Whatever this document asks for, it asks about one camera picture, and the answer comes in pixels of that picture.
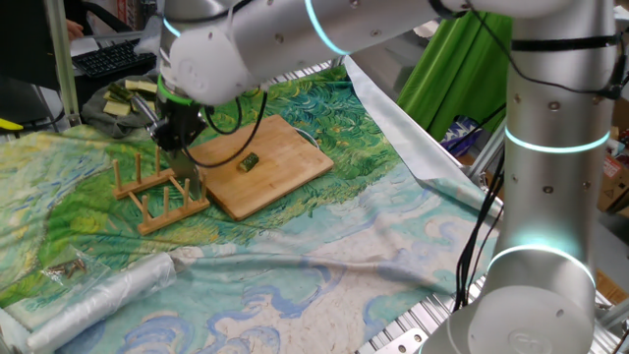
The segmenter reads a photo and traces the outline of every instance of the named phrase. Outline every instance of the keyboard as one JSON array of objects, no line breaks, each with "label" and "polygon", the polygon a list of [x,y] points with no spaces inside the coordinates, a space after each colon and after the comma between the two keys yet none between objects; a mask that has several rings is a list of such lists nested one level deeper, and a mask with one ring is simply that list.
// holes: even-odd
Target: keyboard
[{"label": "keyboard", "polygon": [[[484,284],[485,278],[482,277],[472,285],[471,301],[479,297]],[[599,292],[597,303],[610,305]],[[453,308],[454,295],[432,294],[389,324],[355,354],[416,354],[429,336],[450,316]],[[589,354],[610,354],[618,341],[619,338],[595,321],[594,341]]]},{"label": "keyboard", "polygon": [[154,54],[143,53],[138,55],[134,52],[134,47],[138,42],[138,40],[126,41],[90,53],[77,55],[72,58],[72,62],[79,70],[93,79],[139,65],[154,63]]}]

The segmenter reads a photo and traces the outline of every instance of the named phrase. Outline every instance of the cardboard box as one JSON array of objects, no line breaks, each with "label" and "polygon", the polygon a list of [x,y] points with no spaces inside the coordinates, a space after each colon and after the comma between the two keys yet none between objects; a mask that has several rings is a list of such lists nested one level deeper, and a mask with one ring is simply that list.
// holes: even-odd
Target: cardboard box
[{"label": "cardboard box", "polygon": [[613,212],[615,209],[624,209],[623,203],[628,199],[627,191],[629,191],[629,170],[610,155],[606,155],[600,184],[600,211]]},{"label": "cardboard box", "polygon": [[[618,99],[613,110],[612,125],[622,132],[629,129],[629,101]],[[629,217],[629,169],[607,155],[603,164],[599,209]]]}]

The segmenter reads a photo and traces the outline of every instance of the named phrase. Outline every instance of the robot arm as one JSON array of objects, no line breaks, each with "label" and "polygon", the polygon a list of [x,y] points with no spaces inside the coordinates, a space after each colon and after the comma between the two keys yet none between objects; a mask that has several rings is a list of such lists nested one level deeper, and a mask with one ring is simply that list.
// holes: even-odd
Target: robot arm
[{"label": "robot arm", "polygon": [[[265,79],[470,8],[467,0],[228,3],[166,3],[160,99],[169,107],[166,119],[192,127],[192,139],[203,125],[190,98],[221,104]],[[456,312],[421,352],[587,353],[596,292],[591,242],[613,108],[597,92],[608,84],[617,56],[613,0],[473,4],[514,18],[511,55],[518,72],[510,69],[507,95],[509,203],[481,298]],[[231,10],[217,16],[219,5]]]}]

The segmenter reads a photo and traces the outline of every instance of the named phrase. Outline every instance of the bamboo cutting board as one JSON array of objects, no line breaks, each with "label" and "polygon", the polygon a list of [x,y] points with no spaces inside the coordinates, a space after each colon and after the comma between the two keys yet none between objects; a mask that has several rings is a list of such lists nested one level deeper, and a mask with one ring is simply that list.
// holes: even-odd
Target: bamboo cutting board
[{"label": "bamboo cutting board", "polygon": [[[231,136],[221,136],[190,149],[192,156],[204,163],[220,161],[242,147],[254,125]],[[238,168],[240,162],[255,153],[257,165],[249,172]],[[334,162],[304,139],[279,115],[262,120],[247,149],[233,161],[210,169],[205,186],[214,201],[234,220],[242,220],[329,171]]]}]

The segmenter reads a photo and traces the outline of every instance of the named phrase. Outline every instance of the green cloth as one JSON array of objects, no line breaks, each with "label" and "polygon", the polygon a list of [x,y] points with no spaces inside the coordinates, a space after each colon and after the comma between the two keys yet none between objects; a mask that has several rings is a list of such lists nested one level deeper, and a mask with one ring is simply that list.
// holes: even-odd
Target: green cloth
[{"label": "green cloth", "polygon": [[[481,14],[487,25],[509,45],[511,18]],[[444,21],[404,86],[397,103],[437,141],[455,116],[477,122],[504,103],[508,59],[472,15]],[[493,131],[504,118],[498,114],[486,125]]]}]

